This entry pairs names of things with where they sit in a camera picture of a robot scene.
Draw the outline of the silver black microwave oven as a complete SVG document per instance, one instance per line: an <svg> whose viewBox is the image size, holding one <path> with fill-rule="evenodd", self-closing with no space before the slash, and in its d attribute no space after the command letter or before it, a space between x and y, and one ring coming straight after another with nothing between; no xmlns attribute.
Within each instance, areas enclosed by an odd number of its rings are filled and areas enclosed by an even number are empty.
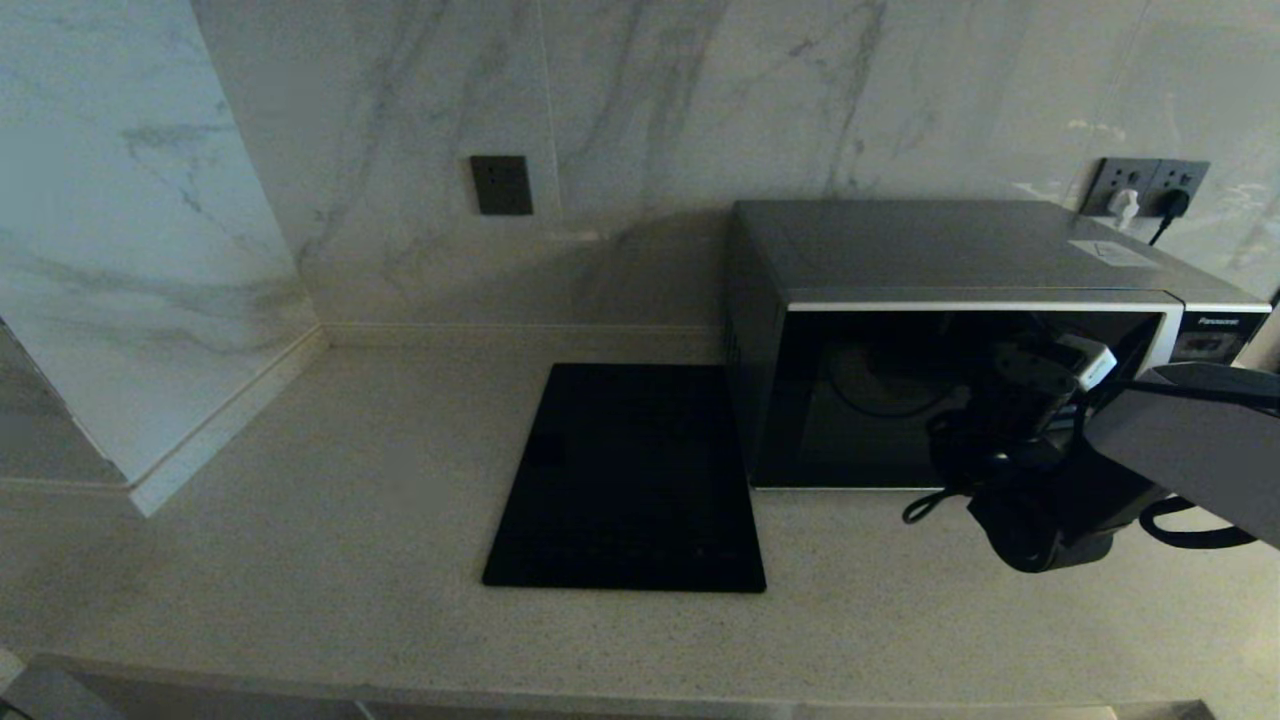
<svg viewBox="0 0 1280 720"><path fill-rule="evenodd" d="M1171 304L1170 355L1134 377L1167 363L1228 365L1272 310L1161 249L1051 202L741 201L724 260L728 368L732 313L778 306Z"/></svg>

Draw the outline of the black glass induction cooktop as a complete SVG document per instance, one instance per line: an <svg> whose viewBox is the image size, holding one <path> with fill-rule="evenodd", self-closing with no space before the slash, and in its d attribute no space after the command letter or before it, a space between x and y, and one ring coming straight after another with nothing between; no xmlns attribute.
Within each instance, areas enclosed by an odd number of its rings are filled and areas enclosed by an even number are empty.
<svg viewBox="0 0 1280 720"><path fill-rule="evenodd" d="M481 579L765 592L724 368L553 365Z"/></svg>

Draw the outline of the grey double wall socket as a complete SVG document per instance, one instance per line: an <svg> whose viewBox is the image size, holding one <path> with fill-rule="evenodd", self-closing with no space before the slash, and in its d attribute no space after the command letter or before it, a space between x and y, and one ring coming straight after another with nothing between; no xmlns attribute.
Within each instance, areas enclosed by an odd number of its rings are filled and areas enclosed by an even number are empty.
<svg viewBox="0 0 1280 720"><path fill-rule="evenodd" d="M1108 217L1108 204L1123 190L1134 190L1139 204L1137 218L1165 217L1171 196L1181 191L1190 206L1210 161L1148 158L1103 158L1084 184L1078 213L1083 217Z"/></svg>

